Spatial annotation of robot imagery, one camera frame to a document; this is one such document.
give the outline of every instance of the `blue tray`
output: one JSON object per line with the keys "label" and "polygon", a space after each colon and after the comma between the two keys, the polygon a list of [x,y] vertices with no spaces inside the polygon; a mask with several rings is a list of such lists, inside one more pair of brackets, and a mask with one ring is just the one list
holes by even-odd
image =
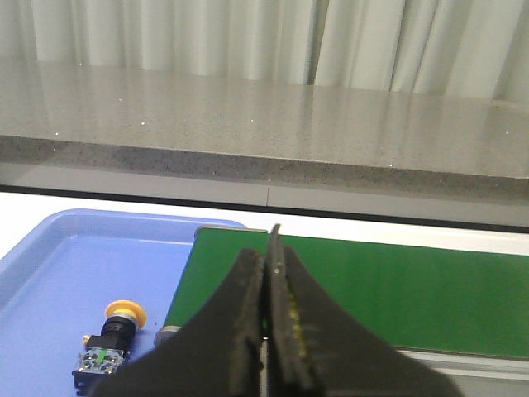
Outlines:
{"label": "blue tray", "polygon": [[99,334],[116,299],[144,306],[131,359],[148,352],[204,224],[243,227],[83,209],[45,219],[0,261],[0,395],[75,396],[81,337]]}

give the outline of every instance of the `white curtain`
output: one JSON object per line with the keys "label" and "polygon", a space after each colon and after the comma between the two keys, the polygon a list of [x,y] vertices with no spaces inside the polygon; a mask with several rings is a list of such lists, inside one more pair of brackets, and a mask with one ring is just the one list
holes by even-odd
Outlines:
{"label": "white curtain", "polygon": [[529,104],[529,0],[0,0],[0,56]]}

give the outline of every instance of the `gray stone surface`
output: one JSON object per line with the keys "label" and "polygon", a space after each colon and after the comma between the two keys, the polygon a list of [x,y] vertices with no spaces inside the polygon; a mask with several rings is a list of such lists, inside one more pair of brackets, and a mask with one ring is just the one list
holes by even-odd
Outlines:
{"label": "gray stone surface", "polygon": [[[1,60],[0,184],[17,184],[1,163],[523,207],[529,111],[478,99]],[[187,198],[198,199],[193,191]],[[294,198],[279,201],[297,207]]]}

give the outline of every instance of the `green conveyor belt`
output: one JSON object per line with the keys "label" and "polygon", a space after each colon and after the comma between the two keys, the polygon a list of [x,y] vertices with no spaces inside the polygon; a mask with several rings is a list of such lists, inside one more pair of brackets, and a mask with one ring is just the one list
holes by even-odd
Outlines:
{"label": "green conveyor belt", "polygon": [[[264,232],[199,231],[165,325],[185,324]],[[352,316],[397,347],[529,357],[529,257],[284,236]]]}

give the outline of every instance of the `black trim strip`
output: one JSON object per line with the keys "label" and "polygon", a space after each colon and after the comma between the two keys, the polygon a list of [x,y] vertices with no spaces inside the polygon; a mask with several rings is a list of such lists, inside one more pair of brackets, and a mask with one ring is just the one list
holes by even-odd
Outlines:
{"label": "black trim strip", "polygon": [[129,194],[110,194],[110,193],[94,193],[81,192],[75,190],[62,189],[45,189],[45,188],[30,188],[24,186],[11,186],[0,184],[0,192],[6,193],[21,193],[21,194],[35,194],[58,197],[71,197],[76,199],[94,199],[107,201],[123,201],[128,203],[148,203],[148,204],[163,204],[195,208],[218,208],[230,209],[235,211],[247,211],[258,213],[277,213],[282,215],[301,215],[306,217],[318,218],[336,218],[336,219],[351,219],[356,221],[367,222],[385,222],[385,223],[401,223],[405,225],[418,226],[434,226],[434,227],[448,227],[457,229],[470,230],[485,230],[491,232],[509,232],[529,234],[529,227],[512,226],[512,225],[498,225],[492,223],[476,223],[476,222],[458,222],[446,221],[440,219],[425,219],[425,218],[406,218],[393,217],[389,215],[376,215],[368,213],[343,213],[339,211],[324,211],[317,209],[305,208],[284,208],[284,207],[265,207],[260,205],[238,204],[238,203],[217,203],[213,201],[197,201],[181,198],[158,198],[135,196]]}

